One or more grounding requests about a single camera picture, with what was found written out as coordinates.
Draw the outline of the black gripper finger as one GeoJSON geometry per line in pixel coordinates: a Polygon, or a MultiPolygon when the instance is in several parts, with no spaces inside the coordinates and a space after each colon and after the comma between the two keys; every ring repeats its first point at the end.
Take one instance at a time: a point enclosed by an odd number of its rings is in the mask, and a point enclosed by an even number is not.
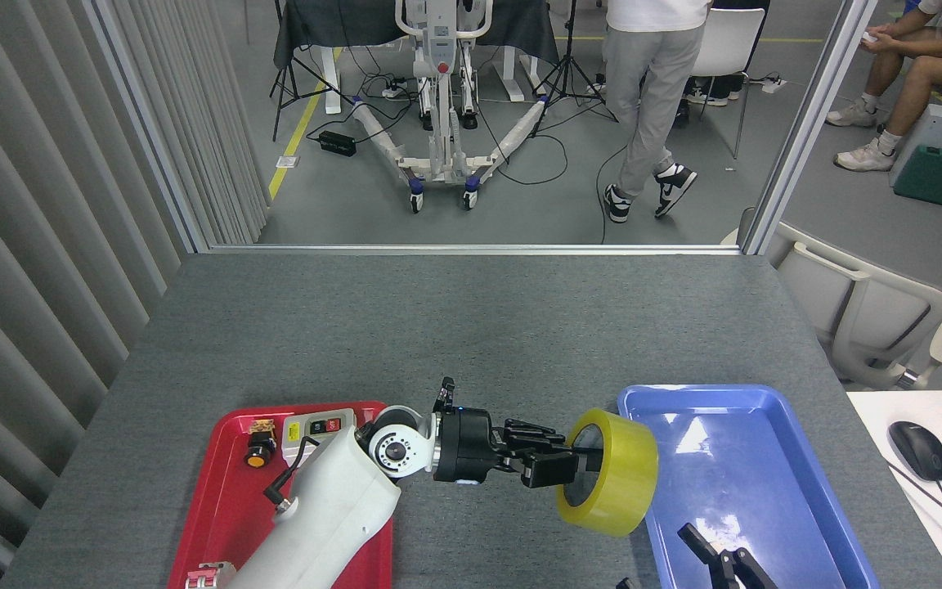
{"type": "Polygon", "coordinates": [[[735,551],[735,573],[744,588],[777,588],[773,579],[747,548],[738,548],[735,551]]]}
{"type": "Polygon", "coordinates": [[[513,418],[504,421],[504,452],[508,456],[575,454],[556,429],[513,418]]]}
{"type": "Polygon", "coordinates": [[[732,553],[718,551],[691,524],[681,526],[678,529],[678,537],[709,570],[711,588],[737,588],[738,581],[732,553]]]}
{"type": "Polygon", "coordinates": [[[575,452],[528,452],[516,455],[520,480],[527,488],[571,484],[578,474],[579,456],[575,452]]]}

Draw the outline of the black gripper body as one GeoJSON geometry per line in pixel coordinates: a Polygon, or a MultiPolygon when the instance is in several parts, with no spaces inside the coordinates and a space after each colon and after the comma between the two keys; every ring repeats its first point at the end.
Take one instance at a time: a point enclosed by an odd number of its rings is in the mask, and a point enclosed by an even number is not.
{"type": "Polygon", "coordinates": [[[440,482],[482,483],[491,470],[513,473],[505,463],[508,455],[493,437],[492,418],[477,407],[457,407],[441,411],[440,458],[435,479],[440,482]]]}

